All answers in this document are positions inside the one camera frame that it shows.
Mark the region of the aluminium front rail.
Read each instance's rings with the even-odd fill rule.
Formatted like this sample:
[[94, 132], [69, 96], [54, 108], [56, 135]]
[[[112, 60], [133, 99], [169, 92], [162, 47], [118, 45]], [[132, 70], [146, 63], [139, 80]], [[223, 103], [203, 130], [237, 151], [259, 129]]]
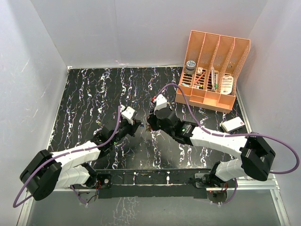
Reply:
[[222, 192], [188, 182], [200, 170], [100, 171], [99, 192], [57, 189], [29, 200], [21, 226], [288, 226], [277, 181], [239, 178]]

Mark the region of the round patterned tin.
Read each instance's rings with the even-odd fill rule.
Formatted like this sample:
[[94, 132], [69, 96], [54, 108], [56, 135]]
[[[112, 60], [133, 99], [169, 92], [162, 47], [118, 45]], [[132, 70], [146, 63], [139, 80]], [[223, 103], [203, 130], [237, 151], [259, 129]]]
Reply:
[[185, 64], [184, 73], [188, 75], [194, 74], [196, 70], [196, 62], [193, 60], [189, 60]]

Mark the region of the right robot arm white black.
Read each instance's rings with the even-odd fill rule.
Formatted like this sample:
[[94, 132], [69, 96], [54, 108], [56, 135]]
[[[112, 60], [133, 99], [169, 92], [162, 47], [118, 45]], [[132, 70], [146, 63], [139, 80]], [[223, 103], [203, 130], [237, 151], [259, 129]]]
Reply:
[[262, 137], [229, 137], [214, 130], [203, 131], [195, 122], [180, 120], [168, 107], [151, 111], [147, 123], [151, 130], [161, 130], [180, 144], [206, 147], [234, 157], [218, 161], [210, 173], [192, 178], [196, 185], [221, 187], [231, 179], [247, 176], [258, 181], [268, 179], [276, 153]]

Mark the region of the white packaged card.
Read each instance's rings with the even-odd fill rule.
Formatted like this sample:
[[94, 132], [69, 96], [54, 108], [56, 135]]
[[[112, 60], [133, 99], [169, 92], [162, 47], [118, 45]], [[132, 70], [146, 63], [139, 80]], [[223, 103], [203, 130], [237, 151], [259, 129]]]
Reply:
[[229, 95], [233, 89], [234, 79], [231, 75], [224, 75], [221, 83], [221, 94]]

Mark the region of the white red-dot box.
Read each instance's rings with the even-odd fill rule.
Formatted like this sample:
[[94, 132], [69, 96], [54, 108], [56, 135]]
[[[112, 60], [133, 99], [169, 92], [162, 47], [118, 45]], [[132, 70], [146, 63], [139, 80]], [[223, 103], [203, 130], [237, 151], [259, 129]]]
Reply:
[[220, 127], [224, 132], [230, 133], [234, 130], [240, 129], [245, 126], [245, 123], [240, 117], [233, 118], [231, 120], [222, 122]]

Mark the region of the peach desk organizer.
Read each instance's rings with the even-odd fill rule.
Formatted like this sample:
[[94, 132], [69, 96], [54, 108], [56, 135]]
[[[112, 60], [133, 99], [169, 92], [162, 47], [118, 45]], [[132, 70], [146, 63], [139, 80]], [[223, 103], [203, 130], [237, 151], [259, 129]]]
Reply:
[[[236, 100], [237, 80], [250, 48], [249, 39], [191, 31], [175, 101], [181, 104], [188, 101], [191, 106], [230, 113]], [[196, 62], [192, 75], [184, 73], [189, 60]], [[224, 75], [234, 79], [229, 95], [221, 94]]]

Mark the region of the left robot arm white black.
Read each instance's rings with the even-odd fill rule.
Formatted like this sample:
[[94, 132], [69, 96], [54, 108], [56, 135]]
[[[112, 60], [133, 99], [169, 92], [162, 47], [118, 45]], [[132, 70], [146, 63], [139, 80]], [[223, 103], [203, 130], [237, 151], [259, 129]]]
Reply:
[[97, 183], [97, 176], [84, 164], [108, 155], [126, 135], [133, 137], [141, 124], [140, 120], [131, 124], [122, 119], [112, 140], [102, 147], [100, 145], [110, 138], [114, 130], [104, 127], [91, 140], [69, 150], [39, 151], [21, 173], [20, 180], [36, 201], [45, 199], [57, 188], [75, 184], [92, 188]]

